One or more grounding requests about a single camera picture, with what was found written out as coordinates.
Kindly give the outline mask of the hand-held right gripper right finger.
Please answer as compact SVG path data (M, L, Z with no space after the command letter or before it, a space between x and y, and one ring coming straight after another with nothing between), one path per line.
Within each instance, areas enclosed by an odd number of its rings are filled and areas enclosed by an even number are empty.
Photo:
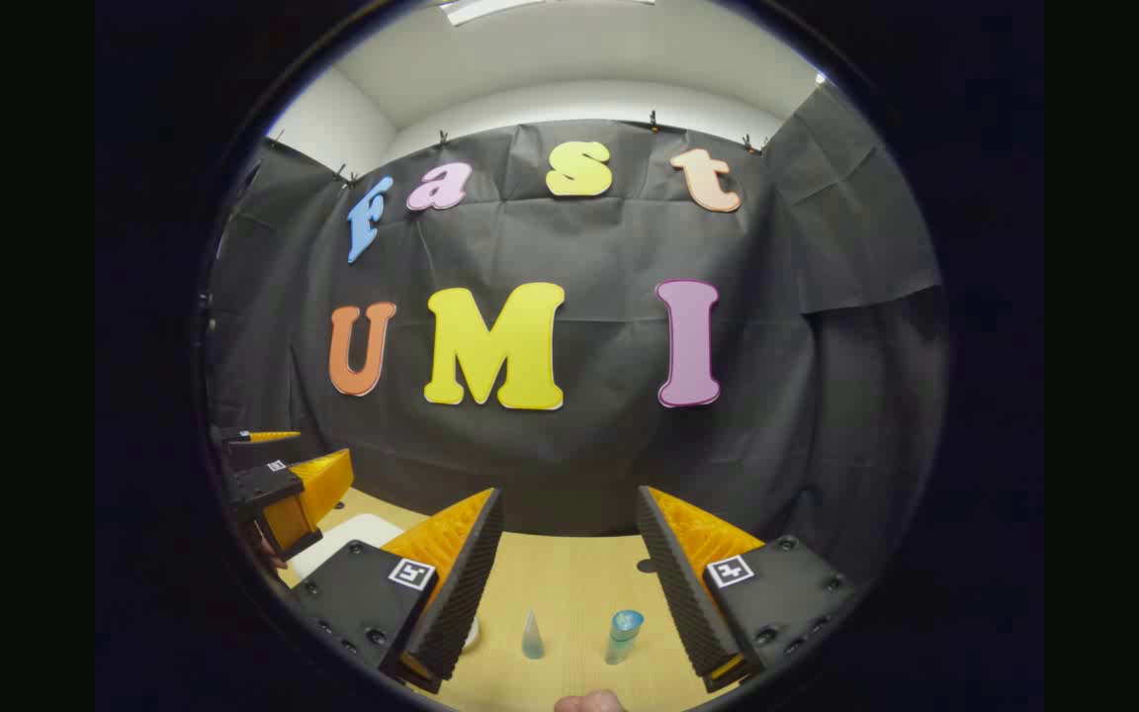
M652 486L638 486L636 521L708 691L795 666L855 598L851 578L798 537L760 540Z

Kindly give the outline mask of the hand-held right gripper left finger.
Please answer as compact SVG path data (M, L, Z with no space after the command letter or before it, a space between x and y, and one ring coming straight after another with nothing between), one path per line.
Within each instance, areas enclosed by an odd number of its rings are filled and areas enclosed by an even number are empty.
M435 694L469 639L502 532L501 491L489 488L383 547L344 542L288 598L352 666Z

